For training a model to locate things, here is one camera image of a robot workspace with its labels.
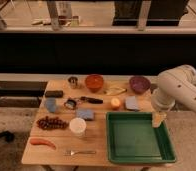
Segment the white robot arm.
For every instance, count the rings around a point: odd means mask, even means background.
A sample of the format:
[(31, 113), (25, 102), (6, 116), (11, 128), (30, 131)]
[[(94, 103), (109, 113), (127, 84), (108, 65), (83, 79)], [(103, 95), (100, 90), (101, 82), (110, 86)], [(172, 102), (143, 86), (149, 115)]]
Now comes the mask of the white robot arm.
[(151, 95), (152, 126), (158, 128), (178, 101), (196, 113), (196, 69), (181, 65), (165, 70), (157, 76), (157, 88)]

